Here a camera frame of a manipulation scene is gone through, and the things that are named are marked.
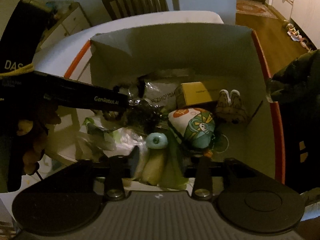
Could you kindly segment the person left hand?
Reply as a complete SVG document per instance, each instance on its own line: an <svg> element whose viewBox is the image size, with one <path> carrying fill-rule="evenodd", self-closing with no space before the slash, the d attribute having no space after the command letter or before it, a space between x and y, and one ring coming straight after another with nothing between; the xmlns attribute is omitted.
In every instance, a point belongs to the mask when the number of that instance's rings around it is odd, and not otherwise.
<svg viewBox="0 0 320 240"><path fill-rule="evenodd" d="M49 108L19 118L16 134L22 157L22 174L31 176L38 171L48 142L49 126L61 123L57 110L57 107Z"/></svg>

